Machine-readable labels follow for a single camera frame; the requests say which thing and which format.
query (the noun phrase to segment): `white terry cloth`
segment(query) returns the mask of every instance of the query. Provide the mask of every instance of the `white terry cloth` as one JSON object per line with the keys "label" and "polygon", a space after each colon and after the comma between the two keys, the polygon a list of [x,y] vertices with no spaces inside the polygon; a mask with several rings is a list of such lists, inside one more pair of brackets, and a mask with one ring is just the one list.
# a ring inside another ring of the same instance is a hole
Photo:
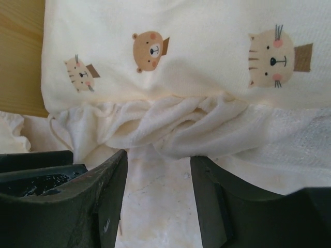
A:
{"label": "white terry cloth", "polygon": [[100,144],[124,148],[152,143],[160,154],[175,159],[234,154],[259,166],[328,178],[330,115],[329,108],[281,110],[226,102],[221,96],[86,105],[57,119],[73,134],[77,161]]}
{"label": "white terry cloth", "polygon": [[75,162],[100,145],[153,144],[171,158],[235,154],[317,172],[329,166],[330,141],[315,140],[329,128],[315,127],[329,120],[330,10],[329,0],[47,0],[44,102]]}
{"label": "white terry cloth", "polygon": [[29,152],[30,142],[21,136],[23,124],[21,115],[0,111],[0,154]]}

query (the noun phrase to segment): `white blanket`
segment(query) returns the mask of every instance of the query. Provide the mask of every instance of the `white blanket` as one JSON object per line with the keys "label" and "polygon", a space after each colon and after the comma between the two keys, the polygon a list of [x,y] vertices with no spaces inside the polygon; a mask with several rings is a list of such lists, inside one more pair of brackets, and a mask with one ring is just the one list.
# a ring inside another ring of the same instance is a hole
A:
{"label": "white blanket", "polygon": [[46,1],[42,94],[100,145],[329,180],[329,0]]}

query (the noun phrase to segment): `cat print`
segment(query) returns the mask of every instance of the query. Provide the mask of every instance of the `cat print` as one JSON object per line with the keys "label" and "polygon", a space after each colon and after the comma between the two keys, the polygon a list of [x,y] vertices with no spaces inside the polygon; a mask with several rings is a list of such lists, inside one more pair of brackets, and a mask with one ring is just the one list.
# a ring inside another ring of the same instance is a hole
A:
{"label": "cat print", "polygon": [[313,44],[295,47],[291,37],[283,31],[283,25],[249,36],[249,88],[281,88],[293,72],[310,71]]}
{"label": "cat print", "polygon": [[77,92],[94,92],[94,78],[99,78],[100,75],[96,69],[94,69],[93,65],[84,65],[83,62],[78,59],[78,54],[76,54],[74,58],[65,61],[65,64],[71,83],[76,88]]}

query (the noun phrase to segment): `pink cheek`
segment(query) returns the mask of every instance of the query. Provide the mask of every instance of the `pink cheek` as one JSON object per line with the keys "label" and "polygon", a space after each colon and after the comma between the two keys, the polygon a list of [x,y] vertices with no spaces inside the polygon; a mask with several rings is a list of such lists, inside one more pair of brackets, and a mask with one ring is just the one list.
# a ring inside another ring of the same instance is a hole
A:
{"label": "pink cheek", "polygon": [[280,48],[284,44],[283,40],[275,40],[274,41],[274,47]]}
{"label": "pink cheek", "polygon": [[280,74],[273,75],[273,80],[275,80],[275,81],[281,81],[282,79],[283,79],[283,76]]}

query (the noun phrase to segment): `cat whiskers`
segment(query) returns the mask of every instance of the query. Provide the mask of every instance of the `cat whiskers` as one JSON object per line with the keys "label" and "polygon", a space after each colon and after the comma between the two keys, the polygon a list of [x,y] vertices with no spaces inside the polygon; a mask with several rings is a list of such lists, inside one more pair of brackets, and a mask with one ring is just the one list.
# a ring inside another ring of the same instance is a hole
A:
{"label": "cat whiskers", "polygon": [[275,29],[275,40],[280,40],[281,32],[283,31],[283,25],[276,25]]}
{"label": "cat whiskers", "polygon": [[275,88],[279,88],[279,87],[281,87],[281,83],[280,83],[280,81],[279,80],[276,80],[275,81]]}

